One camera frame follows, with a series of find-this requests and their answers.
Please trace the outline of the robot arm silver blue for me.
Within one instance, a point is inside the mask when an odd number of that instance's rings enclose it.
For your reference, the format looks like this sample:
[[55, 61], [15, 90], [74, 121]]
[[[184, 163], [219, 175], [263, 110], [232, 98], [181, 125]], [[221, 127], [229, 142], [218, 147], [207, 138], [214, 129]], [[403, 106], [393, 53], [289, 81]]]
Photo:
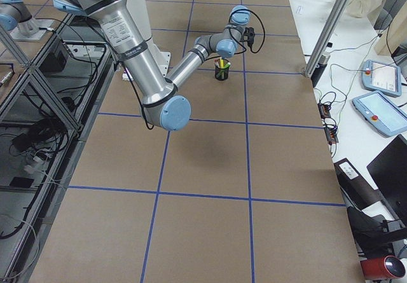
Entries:
[[178, 89], [212, 53], [230, 58], [249, 23], [251, 13], [242, 5], [234, 7], [223, 32], [199, 37], [183, 59], [164, 75], [153, 58], [127, 0], [53, 0], [56, 9], [96, 20], [119, 61], [129, 72], [142, 93], [141, 113], [151, 125], [168, 131], [184, 128], [190, 119], [189, 100], [178, 95]]

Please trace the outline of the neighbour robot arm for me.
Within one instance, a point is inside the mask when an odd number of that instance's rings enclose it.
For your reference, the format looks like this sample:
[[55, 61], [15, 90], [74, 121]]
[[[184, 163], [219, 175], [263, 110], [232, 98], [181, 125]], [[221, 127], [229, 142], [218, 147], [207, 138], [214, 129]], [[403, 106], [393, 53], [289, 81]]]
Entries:
[[1, 27], [11, 31], [18, 24], [32, 19], [32, 14], [23, 0], [1, 0]]

